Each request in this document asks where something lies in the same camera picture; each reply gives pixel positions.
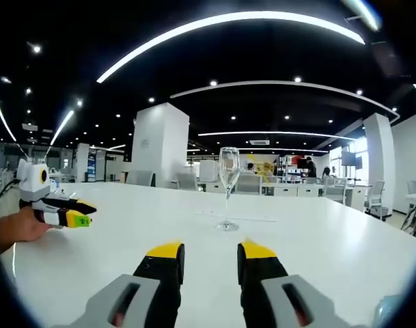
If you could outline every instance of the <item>white column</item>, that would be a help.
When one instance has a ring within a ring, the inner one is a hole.
[[[186,164],[189,116],[168,102],[137,114],[132,145],[132,169],[153,171],[156,186],[171,180]]]
[[[369,153],[369,184],[384,180],[383,206],[390,215],[393,212],[396,164],[393,133],[390,121],[381,114],[373,114],[364,120],[365,136]]]
[[[76,182],[85,182],[85,173],[87,171],[87,156],[89,154],[89,145],[79,143],[76,153]]]

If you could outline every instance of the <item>champagne flute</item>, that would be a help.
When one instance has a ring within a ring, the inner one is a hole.
[[[220,180],[223,183],[226,193],[226,214],[227,201],[230,193],[234,188],[240,176],[240,151],[235,147],[222,147],[220,149]],[[223,230],[236,230],[238,226],[229,221],[223,221],[219,224],[219,228]]]

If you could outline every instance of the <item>monitor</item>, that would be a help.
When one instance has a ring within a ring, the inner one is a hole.
[[[342,152],[342,165],[355,166],[357,164],[357,155],[354,152]]]

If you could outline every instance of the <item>yellow object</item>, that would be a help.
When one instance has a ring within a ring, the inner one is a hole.
[[[241,243],[246,252],[246,259],[250,258],[275,258],[276,253],[267,247],[258,245],[257,243],[247,239]]]
[[[66,213],[66,222],[69,228],[89,227],[91,218],[76,210],[69,210]]]
[[[154,258],[177,258],[178,248],[181,244],[180,241],[176,241],[152,248],[147,252],[146,256],[152,256]]]

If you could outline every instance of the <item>table surface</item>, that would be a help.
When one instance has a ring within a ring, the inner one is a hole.
[[[370,325],[382,297],[404,291],[416,269],[416,238],[323,197],[232,195],[227,213],[239,229],[224,232],[215,228],[225,219],[221,194],[112,182],[62,187],[97,205],[92,226],[49,230],[15,247],[18,293],[45,327],[77,319],[93,294],[176,239],[186,253],[176,327],[245,327],[236,246],[246,237],[273,249],[352,325]]]

